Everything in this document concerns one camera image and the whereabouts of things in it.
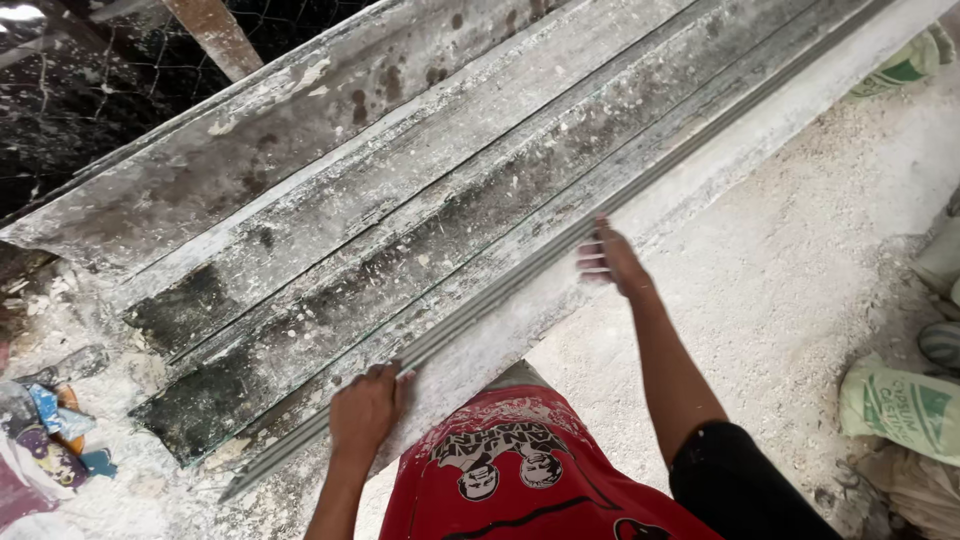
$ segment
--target graphic print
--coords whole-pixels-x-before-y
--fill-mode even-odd
[[[635,519],[621,518],[613,524],[613,536],[616,540],[669,540],[669,532],[656,525],[646,525]]]
[[[557,483],[564,473],[561,461],[551,453],[569,454],[564,441],[543,424],[514,422],[489,430],[451,433],[430,452],[430,461],[439,467],[457,467],[460,494],[468,501],[488,499],[500,483],[500,471],[493,465],[498,455],[515,452],[523,457],[520,479],[523,484],[544,489]]]

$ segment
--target red t-shirt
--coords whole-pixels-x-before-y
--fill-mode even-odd
[[[519,385],[477,395],[400,459],[381,540],[722,540],[613,468],[566,400]]]

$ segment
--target person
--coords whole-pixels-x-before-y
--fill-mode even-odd
[[[674,499],[615,470],[566,400],[525,361],[401,458],[381,540],[839,539],[732,424],[627,240],[596,219],[583,279],[633,311],[643,389]],[[363,484],[403,413],[411,377],[373,366],[334,397],[329,472],[306,538],[353,537]]]

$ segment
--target concrete floor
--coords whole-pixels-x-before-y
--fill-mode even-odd
[[[927,242],[960,180],[958,92],[953,65],[901,92],[836,105],[643,258],[731,417],[811,500],[818,493],[816,507],[849,537],[858,536],[864,504],[844,500],[834,463],[875,441],[838,434],[837,383],[848,362],[870,350],[895,366],[924,367],[913,339],[939,315],[903,262]],[[63,262],[46,279],[56,275],[70,287],[59,300],[42,276],[24,289],[28,304],[47,298],[50,306],[27,321],[5,377],[106,339],[98,327],[109,321],[97,320],[88,277]],[[135,341],[114,353],[105,373],[73,387],[99,422],[88,448],[111,448],[119,475],[93,479],[77,499],[20,520],[0,539],[301,535],[315,499],[296,490],[282,500],[245,497],[234,508],[243,522],[221,519],[227,510],[211,508],[225,472],[211,460],[177,469],[126,417],[157,391],[162,363]],[[666,490],[629,313],[614,290],[547,332],[526,357],[614,465]],[[396,464],[368,484],[358,539],[377,536],[395,474]]]
[[[871,350],[924,369],[917,331],[940,316],[903,264],[960,181],[960,67],[841,102],[643,258],[731,418],[841,533],[837,459],[875,441],[839,434],[838,383]],[[630,312],[611,287],[527,356],[613,465],[668,492],[642,393]],[[358,539],[376,538],[396,464],[368,483]]]

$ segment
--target chicken wire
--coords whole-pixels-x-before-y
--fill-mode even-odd
[[[371,3],[225,2],[264,62]],[[29,3],[0,1],[0,10],[22,6]],[[83,7],[94,39],[43,16],[0,16],[0,225],[78,169],[230,84],[159,0]]]

